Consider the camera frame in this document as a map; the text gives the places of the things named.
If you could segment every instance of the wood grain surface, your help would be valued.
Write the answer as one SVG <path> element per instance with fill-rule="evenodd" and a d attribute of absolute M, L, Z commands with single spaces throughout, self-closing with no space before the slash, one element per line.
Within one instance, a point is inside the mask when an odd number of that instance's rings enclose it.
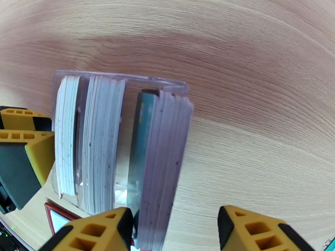
<path fill-rule="evenodd" d="M 174 78 L 195 106 L 164 250 L 218 250 L 236 205 L 335 234 L 335 0 L 1 0 L 0 105 L 51 113 L 56 69 Z M 5 220 L 50 235 L 45 186 Z"/>

